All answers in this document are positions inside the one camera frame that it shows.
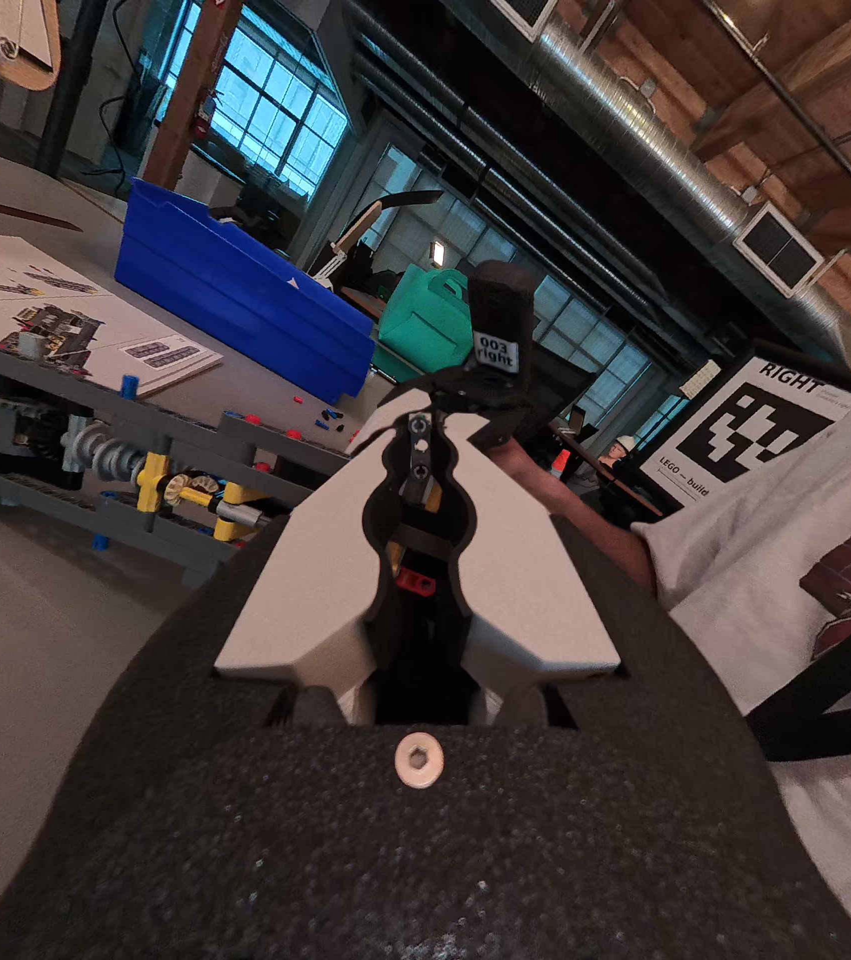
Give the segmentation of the blue plastic bin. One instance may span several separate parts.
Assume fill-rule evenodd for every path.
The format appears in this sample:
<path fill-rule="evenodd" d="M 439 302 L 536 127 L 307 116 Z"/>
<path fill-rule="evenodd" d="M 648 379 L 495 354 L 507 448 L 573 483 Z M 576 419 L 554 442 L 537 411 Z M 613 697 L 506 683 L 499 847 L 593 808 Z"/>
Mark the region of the blue plastic bin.
<path fill-rule="evenodd" d="M 134 179 L 114 276 L 322 401 L 365 384 L 371 318 L 196 199 Z"/>

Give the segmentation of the tan board on white arm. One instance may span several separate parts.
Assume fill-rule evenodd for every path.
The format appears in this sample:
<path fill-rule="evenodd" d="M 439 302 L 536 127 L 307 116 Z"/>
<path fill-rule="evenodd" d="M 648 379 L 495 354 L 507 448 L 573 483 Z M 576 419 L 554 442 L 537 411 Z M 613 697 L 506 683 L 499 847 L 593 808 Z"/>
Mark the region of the tan board on white arm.
<path fill-rule="evenodd" d="M 413 190 L 386 194 L 372 201 L 349 227 L 344 229 L 340 237 L 330 243 L 332 256 L 320 269 L 312 272 L 310 275 L 312 281 L 328 291 L 333 291 L 335 289 L 333 274 L 347 262 L 351 250 L 385 210 L 433 205 L 442 198 L 443 194 L 444 191 L 441 189 Z"/>

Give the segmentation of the white sign with black pattern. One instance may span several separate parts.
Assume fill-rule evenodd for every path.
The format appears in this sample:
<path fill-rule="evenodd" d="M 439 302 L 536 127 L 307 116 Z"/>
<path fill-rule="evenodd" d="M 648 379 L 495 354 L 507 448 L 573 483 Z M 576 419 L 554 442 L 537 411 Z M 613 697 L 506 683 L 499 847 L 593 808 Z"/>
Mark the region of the white sign with black pattern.
<path fill-rule="evenodd" d="M 851 412 L 851 369 L 755 340 L 636 455 L 665 514 L 797 450 Z"/>

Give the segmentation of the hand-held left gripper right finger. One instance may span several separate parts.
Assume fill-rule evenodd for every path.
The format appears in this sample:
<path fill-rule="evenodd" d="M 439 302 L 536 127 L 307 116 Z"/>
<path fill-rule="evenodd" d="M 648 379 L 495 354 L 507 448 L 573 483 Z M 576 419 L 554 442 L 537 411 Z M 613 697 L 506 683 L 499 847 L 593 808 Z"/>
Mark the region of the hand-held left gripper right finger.
<path fill-rule="evenodd" d="M 455 555 L 470 615 L 461 666 L 487 701 L 612 674 L 622 659 L 546 507 L 471 443 L 452 444 L 450 484 L 467 499 Z"/>

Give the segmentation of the large grid window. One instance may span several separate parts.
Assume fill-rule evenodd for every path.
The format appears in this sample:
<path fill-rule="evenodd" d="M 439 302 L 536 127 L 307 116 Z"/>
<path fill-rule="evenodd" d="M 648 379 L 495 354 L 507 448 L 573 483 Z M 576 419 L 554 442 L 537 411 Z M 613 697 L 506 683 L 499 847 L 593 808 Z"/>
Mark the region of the large grid window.
<path fill-rule="evenodd" d="M 636 433 L 668 395 L 676 393 L 679 369 L 653 350 L 646 329 L 620 306 L 603 304 L 562 273 L 523 257 L 538 282 L 534 339 L 594 378 L 574 402 L 596 432 L 587 449 L 600 453 L 619 435 Z"/>

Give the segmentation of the white printed t-shirt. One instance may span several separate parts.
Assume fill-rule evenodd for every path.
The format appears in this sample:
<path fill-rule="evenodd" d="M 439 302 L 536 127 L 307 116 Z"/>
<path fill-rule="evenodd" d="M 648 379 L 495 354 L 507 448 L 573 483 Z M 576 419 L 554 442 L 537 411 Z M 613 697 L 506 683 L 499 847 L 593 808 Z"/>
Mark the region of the white printed t-shirt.
<path fill-rule="evenodd" d="M 702 503 L 633 530 L 659 604 L 747 714 L 851 637 L 851 413 Z M 851 916 L 851 754 L 772 772 Z"/>

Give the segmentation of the white air vent grille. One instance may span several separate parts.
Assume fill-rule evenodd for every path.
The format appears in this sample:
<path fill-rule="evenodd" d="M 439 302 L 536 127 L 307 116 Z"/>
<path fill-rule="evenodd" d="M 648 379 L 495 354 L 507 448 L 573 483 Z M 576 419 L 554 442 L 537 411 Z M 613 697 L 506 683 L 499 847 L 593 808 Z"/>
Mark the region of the white air vent grille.
<path fill-rule="evenodd" d="M 558 1 L 491 1 L 491 5 L 528 42 L 536 42 L 554 13 Z"/>
<path fill-rule="evenodd" d="M 732 246 L 786 299 L 817 282 L 825 257 L 772 202 L 755 208 Z"/>

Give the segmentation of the wooden post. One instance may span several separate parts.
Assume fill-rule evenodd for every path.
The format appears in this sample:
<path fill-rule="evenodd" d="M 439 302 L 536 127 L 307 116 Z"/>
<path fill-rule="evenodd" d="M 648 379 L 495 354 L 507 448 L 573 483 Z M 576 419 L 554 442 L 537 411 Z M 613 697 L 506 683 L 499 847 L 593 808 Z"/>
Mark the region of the wooden post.
<path fill-rule="evenodd" d="M 196 133 L 203 103 L 216 90 L 241 18 L 243 1 L 204 1 L 179 77 L 140 178 L 174 191 Z"/>

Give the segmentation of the arched grid window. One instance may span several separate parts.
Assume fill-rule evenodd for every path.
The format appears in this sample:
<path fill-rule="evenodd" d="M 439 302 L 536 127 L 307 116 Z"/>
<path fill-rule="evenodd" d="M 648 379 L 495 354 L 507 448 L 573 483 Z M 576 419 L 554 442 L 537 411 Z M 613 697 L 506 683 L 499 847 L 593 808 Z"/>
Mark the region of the arched grid window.
<path fill-rule="evenodd" d="M 317 42 L 278 2 L 244 2 L 192 149 L 308 203 L 350 127 Z"/>

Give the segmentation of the scattered small lego pins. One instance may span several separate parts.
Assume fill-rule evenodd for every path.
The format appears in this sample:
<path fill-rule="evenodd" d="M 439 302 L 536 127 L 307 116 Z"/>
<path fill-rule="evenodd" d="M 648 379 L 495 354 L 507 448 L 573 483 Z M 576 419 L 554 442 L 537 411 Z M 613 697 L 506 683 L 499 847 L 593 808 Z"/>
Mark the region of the scattered small lego pins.
<path fill-rule="evenodd" d="M 346 396 L 337 403 L 295 390 L 285 408 L 286 428 L 298 431 L 302 438 L 320 446 L 344 450 L 359 432 L 362 419 Z"/>

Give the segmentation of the small white printed sheet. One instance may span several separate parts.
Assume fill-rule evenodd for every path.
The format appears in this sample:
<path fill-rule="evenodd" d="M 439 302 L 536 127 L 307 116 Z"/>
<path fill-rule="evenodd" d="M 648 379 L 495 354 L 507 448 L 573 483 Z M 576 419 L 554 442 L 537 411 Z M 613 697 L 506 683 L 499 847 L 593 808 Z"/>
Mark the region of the small white printed sheet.
<path fill-rule="evenodd" d="M 708 359 L 694 374 L 683 382 L 679 388 L 680 395 L 688 401 L 694 400 L 721 373 L 722 369 L 717 361 L 712 358 Z"/>

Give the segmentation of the grey lego car chassis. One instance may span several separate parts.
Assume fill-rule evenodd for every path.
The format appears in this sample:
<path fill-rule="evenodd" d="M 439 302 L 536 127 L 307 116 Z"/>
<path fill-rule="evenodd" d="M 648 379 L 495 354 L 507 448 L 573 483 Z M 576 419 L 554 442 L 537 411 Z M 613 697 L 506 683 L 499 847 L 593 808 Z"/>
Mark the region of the grey lego car chassis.
<path fill-rule="evenodd" d="M 202 585 L 346 464 L 252 414 L 210 424 L 169 410 L 126 366 L 98 382 L 87 315 L 18 321 L 0 341 L 0 501 L 92 535 L 94 549 L 131 547 Z"/>

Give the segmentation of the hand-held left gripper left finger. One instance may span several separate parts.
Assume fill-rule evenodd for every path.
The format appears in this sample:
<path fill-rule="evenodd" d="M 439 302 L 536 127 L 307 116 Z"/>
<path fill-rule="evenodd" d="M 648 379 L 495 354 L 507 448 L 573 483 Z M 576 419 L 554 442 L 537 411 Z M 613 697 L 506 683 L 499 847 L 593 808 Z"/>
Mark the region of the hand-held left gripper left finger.
<path fill-rule="evenodd" d="M 371 438 L 288 516 L 216 658 L 221 677 L 325 688 L 347 721 L 372 717 L 366 618 L 392 575 L 400 497 L 384 455 L 397 433 Z"/>

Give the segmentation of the silver spiral air duct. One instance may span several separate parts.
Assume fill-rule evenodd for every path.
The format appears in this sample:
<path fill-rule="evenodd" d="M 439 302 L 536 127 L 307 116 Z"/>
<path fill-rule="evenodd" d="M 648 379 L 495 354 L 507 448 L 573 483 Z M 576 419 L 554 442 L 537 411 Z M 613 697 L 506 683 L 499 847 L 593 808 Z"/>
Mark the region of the silver spiral air duct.
<path fill-rule="evenodd" d="M 553 14 L 532 44 L 534 90 L 588 147 L 683 235 L 710 265 L 800 347 L 851 369 L 851 316 L 819 283 L 784 296 L 735 247 L 747 205 L 655 118 L 597 54 L 582 53 Z"/>

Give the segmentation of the person's right forearm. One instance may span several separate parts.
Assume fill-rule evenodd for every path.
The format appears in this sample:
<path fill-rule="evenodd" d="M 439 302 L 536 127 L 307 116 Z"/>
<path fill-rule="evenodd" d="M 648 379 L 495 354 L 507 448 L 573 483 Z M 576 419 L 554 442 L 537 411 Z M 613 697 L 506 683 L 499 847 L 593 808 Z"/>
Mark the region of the person's right forearm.
<path fill-rule="evenodd" d="M 643 538 L 616 527 L 583 503 L 558 478 L 533 462 L 514 438 L 490 449 L 487 455 L 552 515 L 569 520 L 636 584 L 651 596 L 657 596 L 655 568 L 648 544 Z"/>

